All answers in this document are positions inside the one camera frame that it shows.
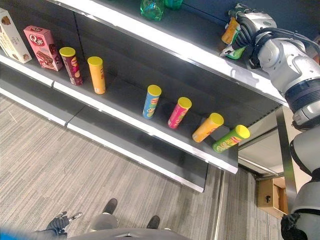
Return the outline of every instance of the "yellow lid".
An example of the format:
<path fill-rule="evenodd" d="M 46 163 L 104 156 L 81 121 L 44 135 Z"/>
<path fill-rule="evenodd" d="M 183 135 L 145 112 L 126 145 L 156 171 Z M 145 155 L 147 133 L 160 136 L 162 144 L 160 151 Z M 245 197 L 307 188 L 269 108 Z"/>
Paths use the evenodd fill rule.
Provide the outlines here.
<path fill-rule="evenodd" d="M 94 65 L 94 66 L 100 66 L 102 65 L 102 58 L 98 56 L 91 56 L 88 58 L 88 64 Z"/>
<path fill-rule="evenodd" d="M 182 107 L 184 109 L 189 109 L 192 106 L 191 100 L 187 97 L 184 97 L 184 96 L 182 96 L 178 99 L 178 104 L 180 107 Z"/>
<path fill-rule="evenodd" d="M 157 85 L 150 85 L 148 86 L 148 93 L 152 96 L 160 96 L 161 88 Z"/>
<path fill-rule="evenodd" d="M 76 55 L 76 50 L 74 50 L 72 47 L 65 46 L 63 48 L 60 48 L 59 53 L 63 57 L 72 57 Z"/>
<path fill-rule="evenodd" d="M 217 125 L 222 125 L 225 122 L 224 117 L 216 112 L 211 113 L 209 119 Z"/>
<path fill-rule="evenodd" d="M 235 127 L 235 132 L 236 134 L 238 134 L 241 138 L 243 139 L 247 139 L 250 137 L 250 131 L 248 128 L 246 128 L 243 125 L 237 125 Z"/>

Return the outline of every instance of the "gray carpet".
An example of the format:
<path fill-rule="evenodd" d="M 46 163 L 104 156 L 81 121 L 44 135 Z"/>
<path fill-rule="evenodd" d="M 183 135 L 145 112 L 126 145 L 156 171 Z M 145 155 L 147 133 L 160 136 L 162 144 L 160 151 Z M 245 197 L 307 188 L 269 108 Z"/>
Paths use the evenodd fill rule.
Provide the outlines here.
<path fill-rule="evenodd" d="M 110 198 L 120 228 L 160 228 L 212 239 L 221 171 L 209 168 L 204 193 L 50 122 L 0 95 L 0 226 L 43 230 L 61 211 L 83 212 L 68 235 L 85 233 Z M 255 203 L 253 176 L 226 174 L 218 239 L 276 240 L 280 224 Z"/>

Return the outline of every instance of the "white shelf edge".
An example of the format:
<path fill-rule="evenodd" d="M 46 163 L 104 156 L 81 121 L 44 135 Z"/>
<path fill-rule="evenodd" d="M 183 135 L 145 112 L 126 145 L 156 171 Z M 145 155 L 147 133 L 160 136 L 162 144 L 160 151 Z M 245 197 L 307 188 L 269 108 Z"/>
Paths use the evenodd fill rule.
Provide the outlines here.
<path fill-rule="evenodd" d="M 1 54 L 0 54 L 0 62 L 17 70 L 18 72 L 20 72 L 22 74 L 30 76 L 31 78 L 34 78 L 34 79 L 38 80 L 39 82 L 48 85 L 50 87 L 52 86 L 52 84 L 54 82 L 52 79 L 24 66 L 22 63 L 16 62 L 15 60 L 10 59 L 9 57 L 6 57 Z"/>
<path fill-rule="evenodd" d="M 287 101 L 279 94 L 269 79 L 214 55 L 192 43 L 174 37 L 93 0 L 47 1 L 63 6 L 97 22 L 107 23 L 114 28 L 138 36 L 184 61 L 208 71 L 214 71 L 227 76 L 244 87 L 260 93 L 284 106 L 288 106 Z"/>
<path fill-rule="evenodd" d="M 233 174 L 236 174 L 237 171 L 238 171 L 238 168 L 235 167 L 235 166 L 232 166 L 230 165 L 229 163 L 215 157 L 215 156 L 212 156 L 198 148 L 195 148 L 175 137 L 172 137 L 170 136 L 169 134 L 163 132 L 163 131 L 160 131 L 159 129 L 153 127 L 153 126 L 150 126 L 144 122 L 141 122 L 131 116 L 128 116 L 127 114 L 123 113 L 123 112 L 120 112 L 110 106 L 107 106 L 89 96 L 86 96 L 76 90 L 73 90 L 59 82 L 54 82 L 53 83 L 53 88 L 73 97 L 73 98 L 76 98 L 80 101 L 82 101 L 83 103 L 86 103 L 94 108 L 97 108 L 100 112 L 105 112 L 117 119 L 120 119 L 130 125 L 133 125 L 139 129 L 141 129 L 142 131 L 144 131 L 145 133 L 149 134 L 150 136 L 156 136 L 174 146 L 177 146 L 178 148 L 180 149 L 183 149 L 184 151 L 192 154 L 192 155 L 195 155 L 197 157 L 200 157 L 201 159 L 203 159 L 206 163 L 210 163 L 210 164 L 213 164 L 221 169 L 224 169 L 224 170 L 227 170 Z"/>
<path fill-rule="evenodd" d="M 178 181 L 178 182 L 182 183 L 183 185 L 186 185 L 186 186 L 188 186 L 188 187 L 190 187 L 190 188 L 192 188 L 192 189 L 194 189 L 194 190 L 196 190 L 196 191 L 198 191 L 200 193 L 204 192 L 204 188 L 203 187 L 200 187 L 200 186 L 198 186 L 198 185 L 196 185 L 196 184 L 184 179 L 183 177 L 180 177 L 180 176 L 178 176 L 178 175 L 176 175 L 176 174 L 174 174 L 174 173 L 172 173 L 172 172 L 170 172 L 170 171 L 168 171 L 168 170 L 166 170 L 166 169 L 164 169 L 164 168 L 162 168 L 162 167 L 160 167 L 160 166 L 158 166 L 158 165 L 156 165 L 156 164 L 154 164 L 152 162 L 149 162 L 148 160 L 144 159 L 141 156 L 138 156 L 138 155 L 136 155 L 136 154 L 134 154 L 134 153 L 132 153 L 130 151 L 127 151 L 127 150 L 123 149 L 122 147 L 119 147 L 119 146 L 117 146 L 117 145 L 115 145 L 115 144 L 113 144 L 113 143 L 111 143 L 109 141 L 106 141 L 106 140 L 104 140 L 104 139 L 102 139 L 102 138 L 100 138 L 100 137 L 98 137 L 98 136 L 86 131 L 86 130 L 83 130 L 82 128 L 79 128 L 79 127 L 77 127 L 77 126 L 75 126 L 75 125 L 73 125 L 71 123 L 68 123 L 66 127 L 68 129 L 71 129 L 71 130 L 83 135 L 83 136 L 86 136 L 89 139 L 92 139 L 92 140 L 96 141 L 97 143 L 100 143 L 100 144 L 104 145 L 105 147 L 108 147 L 108 148 L 110 148 L 112 150 L 115 150 L 115 151 L 117 151 L 117 152 L 119 152 L 119 153 L 121 153 L 121 154 L 123 154 L 123 155 L 125 155 L 125 156 L 127 156 L 127 157 L 129 157 L 131 159 L 133 159 L 133 160 L 137 161 L 138 163 L 140 163 L 140 164 L 142 164 L 142 165 L 144 165 L 146 167 L 154 169 L 157 172 L 159 172 L 159 173 L 161 173 L 163 175 L 166 175 L 167 177 L 169 177 L 169 178 L 171 178 L 171 179 L 173 179 L 175 181 Z"/>
<path fill-rule="evenodd" d="M 33 111 L 35 111 L 36 113 L 46 117 L 48 120 L 54 121 L 57 124 L 60 124 L 62 126 L 64 126 L 66 124 L 66 121 L 52 115 L 51 113 L 31 104 L 30 102 L 27 102 L 25 100 L 23 100 L 22 98 L 12 94 L 11 92 L 8 92 L 7 90 L 4 90 L 3 88 L 0 87 L 0 94 L 3 94 L 5 96 L 7 96 L 8 98 L 16 101 L 17 103 L 27 107 L 28 109 L 31 109 Z"/>

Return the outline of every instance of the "blue pringles can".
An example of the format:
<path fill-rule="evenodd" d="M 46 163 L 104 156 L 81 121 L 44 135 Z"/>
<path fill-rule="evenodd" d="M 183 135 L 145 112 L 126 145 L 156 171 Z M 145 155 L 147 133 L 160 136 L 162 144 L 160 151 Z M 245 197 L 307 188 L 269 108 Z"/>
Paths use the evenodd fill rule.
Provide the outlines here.
<path fill-rule="evenodd" d="M 148 86 L 144 108 L 142 112 L 144 118 L 150 119 L 153 117 L 160 95 L 161 95 L 161 88 L 159 86 L 157 85 Z"/>

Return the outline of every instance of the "snack box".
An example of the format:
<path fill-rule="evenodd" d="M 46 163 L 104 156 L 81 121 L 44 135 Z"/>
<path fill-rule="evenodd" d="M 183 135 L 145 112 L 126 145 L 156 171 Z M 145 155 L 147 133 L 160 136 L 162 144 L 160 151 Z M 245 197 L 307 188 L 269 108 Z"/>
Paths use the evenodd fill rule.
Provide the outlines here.
<path fill-rule="evenodd" d="M 0 8 L 0 46 L 4 53 L 21 63 L 32 58 L 7 10 Z"/>
<path fill-rule="evenodd" d="M 41 67 L 59 71 L 63 64 L 51 31 L 37 26 L 27 26 L 23 31 Z"/>

